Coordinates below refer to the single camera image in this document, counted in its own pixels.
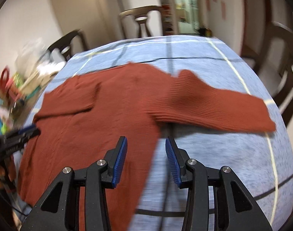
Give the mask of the rust red knit sweater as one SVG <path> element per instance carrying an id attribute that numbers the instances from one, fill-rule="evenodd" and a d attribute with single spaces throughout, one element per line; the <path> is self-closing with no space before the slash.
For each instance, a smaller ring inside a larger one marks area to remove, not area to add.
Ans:
<path id="1" fill-rule="evenodd" d="M 127 138 L 121 183 L 107 194 L 113 230 L 129 228 L 162 123 L 227 132 L 276 129 L 260 98 L 211 87 L 190 70 L 172 76 L 136 63 L 69 78 L 45 94 L 33 122 L 40 135 L 24 149 L 18 176 L 19 196 L 30 205 L 64 167 L 88 167 Z"/>

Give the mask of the green toy figure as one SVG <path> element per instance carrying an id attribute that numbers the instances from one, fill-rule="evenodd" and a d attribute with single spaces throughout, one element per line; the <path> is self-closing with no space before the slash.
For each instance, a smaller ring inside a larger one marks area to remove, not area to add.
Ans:
<path id="1" fill-rule="evenodd" d="M 8 126 L 6 125 L 6 123 L 3 123 L 2 126 L 0 127 L 0 133 L 2 135 L 6 134 L 8 132 L 9 128 Z"/>

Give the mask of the cream woven plastic basket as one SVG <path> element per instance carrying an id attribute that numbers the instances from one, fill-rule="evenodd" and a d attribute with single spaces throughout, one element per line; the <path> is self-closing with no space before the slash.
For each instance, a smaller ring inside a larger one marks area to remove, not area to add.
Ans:
<path id="1" fill-rule="evenodd" d="M 54 74 L 41 74 L 39 71 L 32 73 L 24 82 L 24 84 L 20 87 L 20 92 L 24 95 L 31 94 L 36 88 L 44 87 L 47 85 L 53 77 L 56 75 Z"/>

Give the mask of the red gift bag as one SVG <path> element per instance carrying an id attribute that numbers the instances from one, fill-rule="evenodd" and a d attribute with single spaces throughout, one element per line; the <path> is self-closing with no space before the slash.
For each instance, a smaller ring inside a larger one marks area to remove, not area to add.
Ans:
<path id="1" fill-rule="evenodd" d="M 7 92 L 6 85 L 10 79 L 10 69 L 6 66 L 0 75 L 0 93 L 5 95 Z"/>

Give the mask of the blue checked table cloth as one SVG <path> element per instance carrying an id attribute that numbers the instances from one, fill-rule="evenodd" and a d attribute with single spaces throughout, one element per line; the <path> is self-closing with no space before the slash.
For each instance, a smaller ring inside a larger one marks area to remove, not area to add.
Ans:
<path id="1" fill-rule="evenodd" d="M 281 113 L 253 70 L 216 38 L 172 35 L 121 40 L 74 55 L 49 83 L 26 122 L 40 111 L 44 96 L 74 76 L 129 63 L 149 64 L 172 76 L 186 69 L 217 89 L 262 99 L 276 125 L 274 133 L 229 133 L 176 125 L 178 147 L 207 167 L 230 166 L 270 222 L 273 230 L 285 223 L 293 208 L 293 153 Z M 167 129 L 160 137 L 142 195 L 127 230 L 180 230 L 187 192 L 171 180 L 165 153 Z"/>

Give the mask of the white tissue box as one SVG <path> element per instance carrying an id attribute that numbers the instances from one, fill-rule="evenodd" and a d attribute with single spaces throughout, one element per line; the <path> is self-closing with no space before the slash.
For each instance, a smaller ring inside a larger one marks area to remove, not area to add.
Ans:
<path id="1" fill-rule="evenodd" d="M 64 68 L 65 65 L 66 62 L 64 61 L 58 63 L 45 61 L 39 64 L 36 69 L 40 76 L 50 77 L 54 74 L 59 73 L 59 71 L 61 71 L 61 69 Z"/>

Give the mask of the white plastic bag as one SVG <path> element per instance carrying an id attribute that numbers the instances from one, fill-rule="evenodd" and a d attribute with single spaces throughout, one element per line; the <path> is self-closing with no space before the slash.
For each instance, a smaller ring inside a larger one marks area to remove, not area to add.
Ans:
<path id="1" fill-rule="evenodd" d="M 37 38 L 26 43 L 18 52 L 15 60 L 17 73 L 27 79 L 37 68 L 45 56 L 47 48 L 42 38 Z"/>

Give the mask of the dark wooden chair left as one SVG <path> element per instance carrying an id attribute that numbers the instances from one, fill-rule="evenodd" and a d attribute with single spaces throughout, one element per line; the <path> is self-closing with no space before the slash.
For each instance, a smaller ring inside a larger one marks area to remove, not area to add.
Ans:
<path id="1" fill-rule="evenodd" d="M 64 57 L 65 61 L 68 61 L 70 58 L 73 57 L 72 44 L 71 43 L 72 43 L 72 40 L 74 38 L 76 38 L 76 37 L 78 37 L 80 39 L 82 49 L 84 51 L 88 51 L 89 47 L 88 47 L 88 44 L 86 42 L 84 33 L 83 33 L 83 31 L 81 29 L 73 30 L 73 31 L 67 33 L 66 35 L 64 35 L 63 37 L 58 39 L 56 42 L 51 44 L 47 48 L 47 51 L 52 53 L 55 49 L 58 49 L 60 54 Z"/>

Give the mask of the dark wooden chair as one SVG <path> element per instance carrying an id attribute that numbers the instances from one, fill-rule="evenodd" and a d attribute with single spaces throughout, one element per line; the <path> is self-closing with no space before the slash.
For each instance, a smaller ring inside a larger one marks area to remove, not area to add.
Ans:
<path id="1" fill-rule="evenodd" d="M 72 40 L 74 38 L 76 38 L 76 37 L 78 37 L 80 39 L 82 49 L 84 51 L 88 51 L 89 47 L 88 47 L 88 44 L 86 42 L 84 33 L 83 33 L 83 31 L 81 29 L 73 30 L 73 31 L 67 33 L 66 35 L 64 35 L 63 37 L 58 39 L 56 42 L 51 44 L 47 48 L 47 51 L 52 53 L 55 49 L 58 49 L 60 54 L 64 57 L 65 61 L 68 61 L 70 58 L 73 57 L 72 44 L 71 43 L 72 43 Z"/>
<path id="2" fill-rule="evenodd" d="M 279 87 L 273 100 L 277 106 L 281 106 L 293 91 L 293 30 L 282 23 L 272 21 L 264 31 L 264 38 L 260 52 L 257 54 L 252 49 L 246 47 L 249 52 L 242 54 L 243 59 L 252 60 L 252 69 L 256 74 L 262 71 L 267 63 L 269 51 L 274 40 L 283 42 L 283 51 L 279 59 L 279 66 L 275 69 L 276 76 L 281 78 L 283 85 Z M 293 96 L 281 113 L 285 126 L 288 126 L 293 117 Z"/>
<path id="3" fill-rule="evenodd" d="M 164 9 L 161 6 L 149 5 L 149 6 L 142 6 L 142 7 L 125 10 L 118 15 L 121 30 L 122 30 L 122 35 L 124 36 L 124 38 L 127 39 L 127 34 L 126 34 L 126 30 L 122 21 L 127 16 L 134 17 L 134 21 L 138 24 L 138 38 L 142 38 L 142 25 L 144 25 L 145 27 L 147 37 L 151 37 L 152 34 L 149 30 L 147 22 L 149 20 L 149 13 L 153 11 L 157 11 L 160 13 L 162 33 L 163 33 L 163 36 L 165 36 L 166 24 L 164 22 Z"/>

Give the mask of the dark wooden chair right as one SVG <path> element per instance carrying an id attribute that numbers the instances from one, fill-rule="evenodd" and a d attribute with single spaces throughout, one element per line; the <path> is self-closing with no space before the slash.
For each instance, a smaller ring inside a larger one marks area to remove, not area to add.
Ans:
<path id="1" fill-rule="evenodd" d="M 260 52 L 257 54 L 252 49 L 246 47 L 249 52 L 242 54 L 243 59 L 252 60 L 252 69 L 256 74 L 262 71 L 267 63 L 269 51 L 274 40 L 283 42 L 283 51 L 279 59 L 279 66 L 275 69 L 276 76 L 281 78 L 283 85 L 279 87 L 273 100 L 277 106 L 281 106 L 293 91 L 293 30 L 282 23 L 272 21 L 264 31 L 264 38 Z M 293 117 L 293 96 L 281 113 L 285 126 L 288 126 Z"/>

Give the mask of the dark wooden chair middle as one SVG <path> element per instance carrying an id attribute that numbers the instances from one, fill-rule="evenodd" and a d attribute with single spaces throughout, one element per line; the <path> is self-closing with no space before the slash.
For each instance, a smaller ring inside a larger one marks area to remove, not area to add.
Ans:
<path id="1" fill-rule="evenodd" d="M 160 13 L 162 33 L 163 33 L 163 36 L 165 36 L 166 24 L 164 22 L 164 9 L 161 6 L 149 5 L 149 6 L 142 6 L 142 7 L 125 10 L 118 15 L 121 30 L 122 30 L 122 35 L 124 36 L 124 38 L 127 39 L 127 34 L 126 34 L 126 30 L 122 21 L 127 16 L 134 17 L 134 21 L 138 24 L 138 38 L 142 38 L 142 25 L 144 25 L 145 27 L 147 37 L 151 37 L 152 34 L 149 30 L 147 22 L 149 20 L 149 13 L 153 11 L 157 11 Z"/>

